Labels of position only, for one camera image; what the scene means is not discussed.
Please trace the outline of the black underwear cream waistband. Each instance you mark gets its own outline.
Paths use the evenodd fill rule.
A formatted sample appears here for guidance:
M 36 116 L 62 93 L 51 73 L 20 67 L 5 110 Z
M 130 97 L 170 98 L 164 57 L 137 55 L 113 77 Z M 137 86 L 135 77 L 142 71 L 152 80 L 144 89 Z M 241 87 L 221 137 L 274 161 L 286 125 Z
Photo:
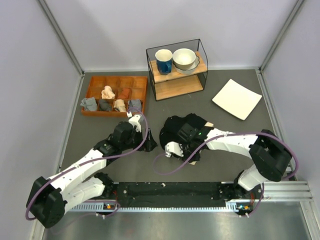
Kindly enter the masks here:
M 192 127 L 197 128 L 199 130 L 203 127 L 209 127 L 209 131 L 214 129 L 213 123 L 205 120 L 204 118 L 196 115 L 195 113 L 190 113 L 185 117 L 179 117 L 177 115 L 171 116 L 167 118 L 159 134 L 160 145 L 163 150 L 165 150 L 165 145 L 169 142 L 178 143 L 178 131 L 184 124 L 189 124 Z M 183 157 L 177 157 L 173 155 L 172 157 L 185 161 L 189 158 L 190 155 L 184 155 Z

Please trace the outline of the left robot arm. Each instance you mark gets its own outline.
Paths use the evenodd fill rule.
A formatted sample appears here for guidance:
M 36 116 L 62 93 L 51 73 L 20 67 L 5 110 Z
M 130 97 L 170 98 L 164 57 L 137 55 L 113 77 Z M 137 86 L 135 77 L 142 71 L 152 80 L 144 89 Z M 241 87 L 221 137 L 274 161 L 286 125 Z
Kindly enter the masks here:
M 151 152 L 157 147 L 151 130 L 142 133 L 138 123 L 120 122 L 108 138 L 99 141 L 83 158 L 49 178 L 37 178 L 26 203 L 46 229 L 56 225 L 73 207 L 95 197 L 109 198 L 112 180 L 100 170 L 135 151 Z

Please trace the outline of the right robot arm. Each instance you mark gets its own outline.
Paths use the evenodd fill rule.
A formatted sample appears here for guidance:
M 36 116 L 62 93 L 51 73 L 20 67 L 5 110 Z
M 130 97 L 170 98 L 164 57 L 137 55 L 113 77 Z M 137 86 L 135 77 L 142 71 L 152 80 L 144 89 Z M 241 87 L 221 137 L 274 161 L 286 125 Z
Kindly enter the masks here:
M 235 133 L 205 124 L 201 129 L 184 124 L 177 132 L 178 141 L 165 145 L 167 154 L 190 160 L 200 150 L 226 151 L 245 156 L 253 165 L 235 179 L 233 192 L 245 198 L 266 181 L 279 182 L 294 154 L 271 131 Z

